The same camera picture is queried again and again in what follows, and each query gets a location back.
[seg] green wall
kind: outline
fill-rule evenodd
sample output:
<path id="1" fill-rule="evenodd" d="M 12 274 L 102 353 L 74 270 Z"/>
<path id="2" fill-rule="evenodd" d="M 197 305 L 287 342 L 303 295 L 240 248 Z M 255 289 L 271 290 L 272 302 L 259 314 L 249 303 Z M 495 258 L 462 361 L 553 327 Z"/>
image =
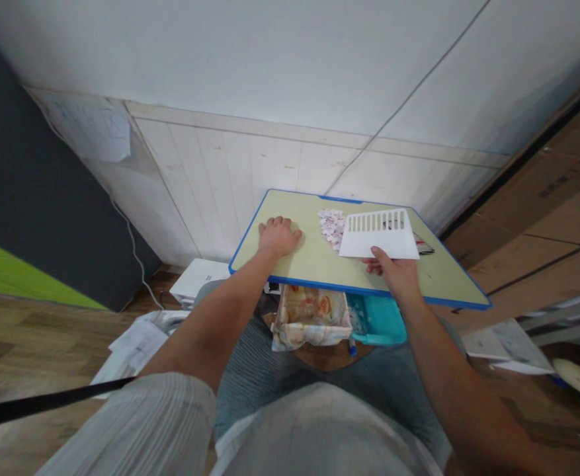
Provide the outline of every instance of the green wall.
<path id="1" fill-rule="evenodd" d="M 0 248 L 0 294 L 106 309 Z"/>

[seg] teal container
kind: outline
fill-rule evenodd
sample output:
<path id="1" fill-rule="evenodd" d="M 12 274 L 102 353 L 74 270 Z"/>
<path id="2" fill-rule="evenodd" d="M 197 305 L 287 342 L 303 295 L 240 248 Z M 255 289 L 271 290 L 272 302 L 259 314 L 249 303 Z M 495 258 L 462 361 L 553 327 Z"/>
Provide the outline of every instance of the teal container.
<path id="1" fill-rule="evenodd" d="M 357 342 L 391 346 L 407 340 L 402 314 L 392 297 L 347 293 L 347 304 L 354 328 L 351 336 Z"/>

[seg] right hand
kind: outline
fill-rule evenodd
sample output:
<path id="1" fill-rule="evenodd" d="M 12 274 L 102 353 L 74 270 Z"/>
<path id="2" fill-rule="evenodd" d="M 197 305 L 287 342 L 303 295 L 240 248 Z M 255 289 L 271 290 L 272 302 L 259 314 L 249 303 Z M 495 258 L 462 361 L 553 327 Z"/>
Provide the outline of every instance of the right hand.
<path id="1" fill-rule="evenodd" d="M 392 260 L 378 247 L 372 247 L 371 252 L 375 258 L 362 259 L 362 262 L 367 265 L 367 273 L 375 272 L 377 275 L 383 276 L 395 299 L 422 298 L 417 279 L 416 260 Z"/>

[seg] small table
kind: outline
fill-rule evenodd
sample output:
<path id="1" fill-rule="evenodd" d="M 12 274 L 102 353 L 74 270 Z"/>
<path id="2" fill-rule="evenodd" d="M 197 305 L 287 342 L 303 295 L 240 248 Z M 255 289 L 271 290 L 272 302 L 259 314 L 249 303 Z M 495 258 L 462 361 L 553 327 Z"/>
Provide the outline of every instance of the small table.
<path id="1" fill-rule="evenodd" d="M 323 288 L 355 294 L 389 296 L 381 276 L 367 274 L 359 258 L 340 257 L 323 238 L 318 212 L 324 208 L 342 210 L 345 215 L 398 208 L 397 205 L 361 202 L 299 192 L 270 189 L 263 197 L 245 236 L 229 265 L 236 272 L 257 252 L 259 223 L 284 216 L 292 219 L 292 229 L 303 237 L 296 250 L 281 258 L 270 276 L 271 282 Z M 465 309 L 488 309 L 490 299 L 455 261 L 413 208 L 407 208 L 413 231 L 435 251 L 421 256 L 417 270 L 420 288 L 427 302 Z"/>

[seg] blue table edge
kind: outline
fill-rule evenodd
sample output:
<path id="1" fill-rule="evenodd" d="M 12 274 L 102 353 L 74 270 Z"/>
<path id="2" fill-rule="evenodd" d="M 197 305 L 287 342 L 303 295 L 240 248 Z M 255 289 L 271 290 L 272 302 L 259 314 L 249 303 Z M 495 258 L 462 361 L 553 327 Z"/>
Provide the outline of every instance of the blue table edge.
<path id="1" fill-rule="evenodd" d="M 243 237 L 241 238 L 241 241 L 239 242 L 239 246 L 237 247 L 235 254 L 232 256 L 230 263 L 228 264 L 228 271 L 230 272 L 230 274 L 235 274 L 237 272 L 237 270 L 232 268 L 232 264 L 234 263 L 237 255 L 239 254 L 239 250 L 241 250 L 241 246 L 243 244 L 243 241 L 245 240 L 246 236 L 248 236 L 248 232 L 250 232 L 250 229 L 252 228 L 252 224 L 255 222 L 255 218 L 259 214 L 259 210 L 261 209 L 263 202 L 265 202 L 265 199 L 268 196 L 268 193 L 272 190 L 277 191 L 277 192 L 295 193 L 295 194 L 300 194 L 300 195 L 314 195 L 314 196 L 317 196 L 318 198 L 321 198 L 322 200 L 330 200 L 332 202 L 346 202 L 346 203 L 353 203 L 353 204 L 369 203 L 369 204 L 374 204 L 374 205 L 386 205 L 386 206 L 391 206 L 391 207 L 408 208 L 409 210 L 413 210 L 413 212 L 415 212 L 415 214 L 422 221 L 422 223 L 424 223 L 426 225 L 427 229 L 431 233 L 433 233 L 431 231 L 430 227 L 424 221 L 424 219 L 419 215 L 419 213 L 417 213 L 415 208 L 406 207 L 406 206 L 402 206 L 402 205 L 386 204 L 386 203 L 382 203 L 382 202 L 366 202 L 364 200 L 349 200 L 347 198 L 328 197 L 328 196 L 318 195 L 318 194 L 294 192 L 292 190 L 281 190 L 279 188 L 269 188 L 265 192 L 265 195 L 263 196 L 261 203 L 257 207 L 257 211 L 255 212 L 254 216 L 252 217 L 252 220 L 250 221 L 250 224 L 248 225 L 248 229 L 243 234 Z M 424 300 L 429 304 L 445 305 L 445 306 L 450 306 L 450 307 L 461 307 L 462 309 L 474 309 L 476 311 L 485 311 L 486 309 L 490 309 L 491 307 L 493 307 L 493 303 L 491 302 L 490 298 L 480 288 L 479 284 L 477 284 L 477 282 L 475 282 L 475 280 L 470 276 L 470 274 L 468 274 L 468 271 L 466 271 L 462 267 L 462 265 L 455 259 L 455 257 L 452 255 L 452 253 L 444 246 L 444 243 L 442 243 L 442 241 L 440 241 L 439 239 L 438 239 L 438 242 L 440 243 L 442 248 L 444 248 L 444 250 L 448 253 L 448 255 L 453 259 L 455 264 L 457 264 L 462 269 L 462 271 L 464 271 L 464 273 L 466 273 L 466 276 L 468 276 L 468 279 L 470 279 L 470 281 L 475 285 L 475 287 L 479 290 L 479 292 L 481 292 L 486 297 L 488 304 L 486 305 L 486 304 L 470 303 L 470 302 L 466 302 L 466 301 L 453 301 L 452 299 L 440 299 L 437 297 L 427 297 L 427 296 L 424 296 Z M 357 288 L 356 286 L 340 286 L 337 284 L 328 284 L 328 283 L 309 281 L 309 280 L 289 279 L 289 278 L 284 278 L 283 276 L 275 276 L 275 275 L 270 276 L 269 281 L 279 283 L 279 284 L 294 284 L 294 285 L 307 286 L 309 288 L 321 288 L 321 289 L 327 289 L 327 290 L 332 290 L 332 291 L 341 291 L 342 290 L 344 292 L 348 292 L 348 293 L 352 293 L 352 294 L 364 294 L 366 296 L 381 296 L 381 297 L 391 296 L 391 293 L 389 293 L 389 291 L 369 290 L 367 288 Z"/>

